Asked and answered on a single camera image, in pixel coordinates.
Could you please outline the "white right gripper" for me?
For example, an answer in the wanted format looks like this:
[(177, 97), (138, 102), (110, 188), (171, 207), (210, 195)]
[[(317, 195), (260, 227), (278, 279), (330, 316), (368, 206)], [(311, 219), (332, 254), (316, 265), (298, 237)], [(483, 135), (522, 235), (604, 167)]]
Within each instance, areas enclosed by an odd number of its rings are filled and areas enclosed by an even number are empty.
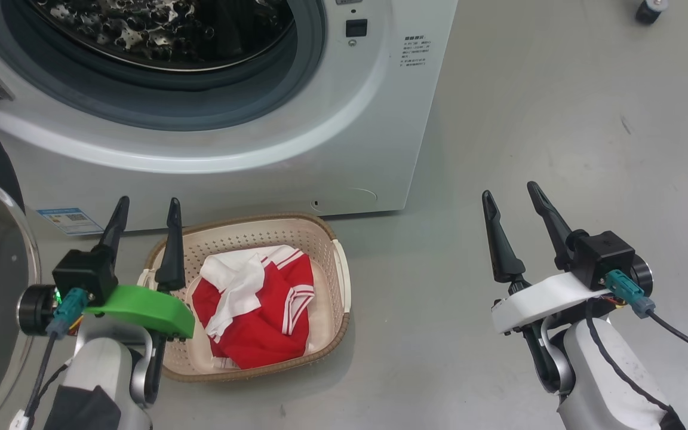
[[(535, 212), (543, 218), (556, 253), (554, 263), (557, 269), (570, 271), (573, 251), (566, 245), (566, 240), (572, 230), (537, 182), (528, 182), (527, 190)], [(502, 284), (524, 281), (523, 275), (526, 272), (524, 263), (516, 257), (500, 224), (499, 207), (491, 191), (485, 190), (481, 194), (481, 203), (494, 280)], [(554, 275), (515, 292), (493, 305), (491, 310), (493, 327), (498, 334), (504, 334), (514, 328), (522, 328), (524, 325), (578, 305), (590, 297), (595, 297), (595, 291), (585, 286), (576, 275), (572, 273)]]

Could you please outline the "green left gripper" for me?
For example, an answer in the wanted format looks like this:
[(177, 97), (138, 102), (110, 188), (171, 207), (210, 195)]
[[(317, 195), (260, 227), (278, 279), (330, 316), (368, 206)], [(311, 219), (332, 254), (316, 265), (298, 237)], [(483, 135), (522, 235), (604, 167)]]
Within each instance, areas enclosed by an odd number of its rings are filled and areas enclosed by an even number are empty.
[[(98, 249), (109, 256), (113, 268), (118, 256), (118, 245), (127, 225), (129, 208), (128, 196), (118, 199), (98, 243)], [(156, 291), (138, 285), (119, 285), (103, 305), (90, 305), (84, 310), (84, 314), (109, 316), (124, 323), (155, 330), (167, 338), (193, 337), (193, 313), (177, 297), (164, 294), (179, 291), (186, 286), (183, 222), (177, 198), (170, 199), (167, 241), (161, 266), (156, 270), (155, 281)]]

